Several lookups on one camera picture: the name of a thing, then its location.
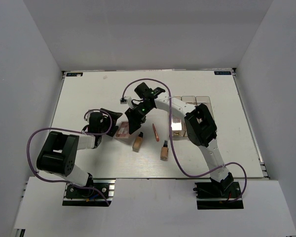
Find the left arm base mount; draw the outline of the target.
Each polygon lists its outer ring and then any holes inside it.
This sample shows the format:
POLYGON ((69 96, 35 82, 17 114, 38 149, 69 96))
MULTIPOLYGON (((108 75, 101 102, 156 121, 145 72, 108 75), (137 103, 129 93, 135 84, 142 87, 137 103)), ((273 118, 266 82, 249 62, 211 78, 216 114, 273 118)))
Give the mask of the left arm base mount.
MULTIPOLYGON (((103 194, 108 203, 111 203, 114 196, 115 180, 94 179, 93 187, 103 194)), ((108 207, 108 204, 97 191, 66 185, 62 206, 108 207)))

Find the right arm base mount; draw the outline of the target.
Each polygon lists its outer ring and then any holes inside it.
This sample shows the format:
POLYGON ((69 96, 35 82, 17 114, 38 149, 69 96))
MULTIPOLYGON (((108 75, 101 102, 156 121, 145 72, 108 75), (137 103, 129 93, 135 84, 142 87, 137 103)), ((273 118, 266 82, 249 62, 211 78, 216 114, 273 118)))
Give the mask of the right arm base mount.
POLYGON ((243 209, 240 185, 233 182, 227 190, 221 194, 211 182, 197 182, 193 190, 196 193, 198 210, 228 210, 243 209))

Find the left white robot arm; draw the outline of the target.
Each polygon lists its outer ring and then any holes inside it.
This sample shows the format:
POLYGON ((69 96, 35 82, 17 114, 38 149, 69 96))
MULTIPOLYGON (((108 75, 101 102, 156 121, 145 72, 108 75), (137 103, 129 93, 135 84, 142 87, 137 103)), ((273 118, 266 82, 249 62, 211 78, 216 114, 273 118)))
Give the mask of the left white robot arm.
POLYGON ((94 193, 92 175, 75 165, 77 151, 98 148, 103 135, 113 137, 121 116, 119 112, 93 109, 85 113, 87 125, 80 132, 64 134, 60 129, 49 132, 37 158, 37 169, 77 185, 77 191, 83 197, 91 196, 94 193))

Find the square pink eyeshadow palette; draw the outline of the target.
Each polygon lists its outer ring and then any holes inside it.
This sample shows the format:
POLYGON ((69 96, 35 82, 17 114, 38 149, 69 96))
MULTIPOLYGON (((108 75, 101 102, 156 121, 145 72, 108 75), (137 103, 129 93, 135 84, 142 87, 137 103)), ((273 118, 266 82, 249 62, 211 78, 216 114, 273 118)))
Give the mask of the square pink eyeshadow palette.
POLYGON ((114 138, 119 140, 128 140, 129 137, 129 123, 127 121, 122 121, 118 126, 114 138))

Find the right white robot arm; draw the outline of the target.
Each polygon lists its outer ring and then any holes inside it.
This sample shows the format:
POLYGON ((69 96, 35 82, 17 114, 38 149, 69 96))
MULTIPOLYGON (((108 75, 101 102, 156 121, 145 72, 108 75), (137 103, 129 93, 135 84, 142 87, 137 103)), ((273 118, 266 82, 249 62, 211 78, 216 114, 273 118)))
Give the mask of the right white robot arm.
POLYGON ((172 117, 181 119, 185 124, 187 137, 201 151, 210 170, 210 180, 213 183, 213 192, 219 196, 226 196, 231 190, 234 179, 225 166, 217 144, 217 126, 204 104, 193 105, 168 95, 165 89, 149 88, 142 82, 135 89, 141 102, 134 104, 130 97, 122 96, 121 104, 128 104, 125 112, 129 123, 129 134, 133 134, 146 121, 146 115, 152 109, 166 111, 169 115, 169 134, 172 134, 172 117))

